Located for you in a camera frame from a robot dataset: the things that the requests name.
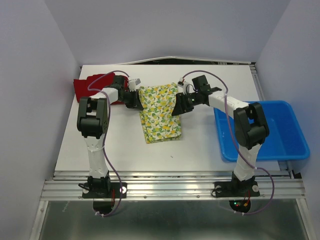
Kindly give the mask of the lemon print skirt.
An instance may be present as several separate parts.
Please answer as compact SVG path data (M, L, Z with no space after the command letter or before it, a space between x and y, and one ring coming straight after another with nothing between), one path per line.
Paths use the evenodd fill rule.
M143 107L139 117L146 143L179 140L182 136L181 120L178 115L172 116L177 84L141 86L138 93Z

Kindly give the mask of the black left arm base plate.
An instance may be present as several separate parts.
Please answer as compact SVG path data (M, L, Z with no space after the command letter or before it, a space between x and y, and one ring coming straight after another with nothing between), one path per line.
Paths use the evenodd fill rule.
M107 191L106 189L102 190L92 190L89 191L89 187L87 183L83 183L85 189L82 190L82 198L83 199L125 199L127 197L127 183L119 182L111 182L110 183L110 190Z

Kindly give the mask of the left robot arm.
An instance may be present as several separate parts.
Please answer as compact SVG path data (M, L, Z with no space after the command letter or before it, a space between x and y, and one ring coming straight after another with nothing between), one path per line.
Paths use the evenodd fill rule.
M111 104L120 102L129 109L143 110L139 91L136 89L141 80L112 72L110 74L113 76L110 84L101 88L93 87L100 79L108 76L104 74L87 87L89 92L96 94L79 99L76 126L84 137L89 161L87 182L79 184L84 198L110 198L114 194L122 193L123 187L117 182L111 182L105 156L105 137L111 118Z

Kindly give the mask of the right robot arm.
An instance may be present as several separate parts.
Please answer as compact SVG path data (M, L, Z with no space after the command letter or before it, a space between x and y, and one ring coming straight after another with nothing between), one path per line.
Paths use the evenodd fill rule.
M255 186L255 170L258 153L270 134L268 123L260 103L247 103L228 96L227 90L211 87L205 75L188 83L181 78L178 87L182 92L176 94L173 116L191 112L197 105L207 105L225 113L232 142L238 153L231 181L216 185L217 193L231 192L242 195Z

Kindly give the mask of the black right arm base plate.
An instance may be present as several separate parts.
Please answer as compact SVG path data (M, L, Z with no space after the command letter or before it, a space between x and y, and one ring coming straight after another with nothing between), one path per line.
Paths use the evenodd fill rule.
M256 181L216 181L211 195L214 198L259 197L260 191Z

